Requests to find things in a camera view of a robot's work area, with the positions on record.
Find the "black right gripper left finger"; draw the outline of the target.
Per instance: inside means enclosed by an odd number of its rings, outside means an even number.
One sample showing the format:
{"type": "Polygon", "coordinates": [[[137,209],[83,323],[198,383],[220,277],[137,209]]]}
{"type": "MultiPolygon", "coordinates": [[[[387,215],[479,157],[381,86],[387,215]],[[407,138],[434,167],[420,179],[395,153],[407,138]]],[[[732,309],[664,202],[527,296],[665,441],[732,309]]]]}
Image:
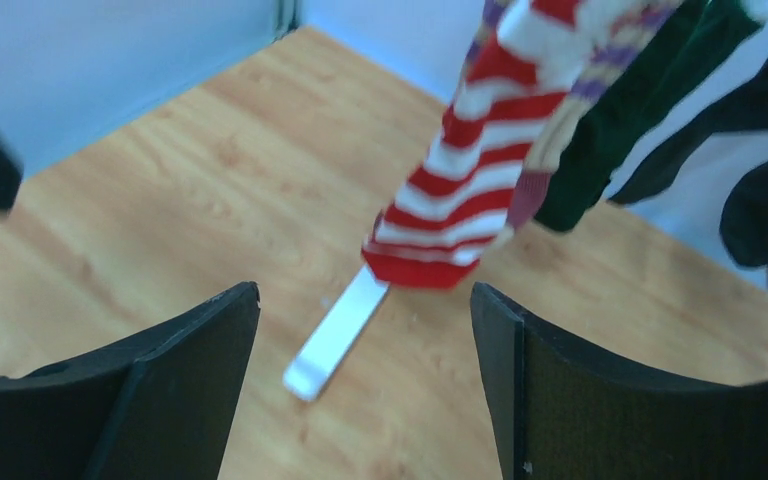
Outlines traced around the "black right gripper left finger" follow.
{"type": "Polygon", "coordinates": [[[260,316],[243,282],[112,344],[0,377],[0,480],[215,479],[260,316]]]}

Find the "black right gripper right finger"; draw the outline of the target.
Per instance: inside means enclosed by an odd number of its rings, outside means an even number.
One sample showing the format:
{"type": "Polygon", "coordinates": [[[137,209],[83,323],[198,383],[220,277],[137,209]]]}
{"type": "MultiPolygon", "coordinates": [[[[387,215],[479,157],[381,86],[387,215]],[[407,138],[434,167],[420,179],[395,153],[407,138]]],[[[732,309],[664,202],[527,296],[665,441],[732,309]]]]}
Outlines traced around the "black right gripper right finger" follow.
{"type": "Polygon", "coordinates": [[[503,479],[768,479],[768,380],[641,364],[486,283],[470,310],[503,479]]]}

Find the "beige purple striped sock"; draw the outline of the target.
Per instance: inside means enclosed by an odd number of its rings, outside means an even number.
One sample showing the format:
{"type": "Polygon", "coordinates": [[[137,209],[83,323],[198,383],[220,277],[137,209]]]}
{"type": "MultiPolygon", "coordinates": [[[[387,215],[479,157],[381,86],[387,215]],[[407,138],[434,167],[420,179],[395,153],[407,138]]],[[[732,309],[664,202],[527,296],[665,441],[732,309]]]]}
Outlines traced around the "beige purple striped sock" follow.
{"type": "Polygon", "coordinates": [[[679,1],[636,1],[631,9],[609,24],[605,40],[597,44],[595,53],[523,161],[508,209],[504,237],[512,236],[534,217],[546,197],[551,177],[558,170],[561,153],[571,142],[581,119],[680,5],[679,1]]]}

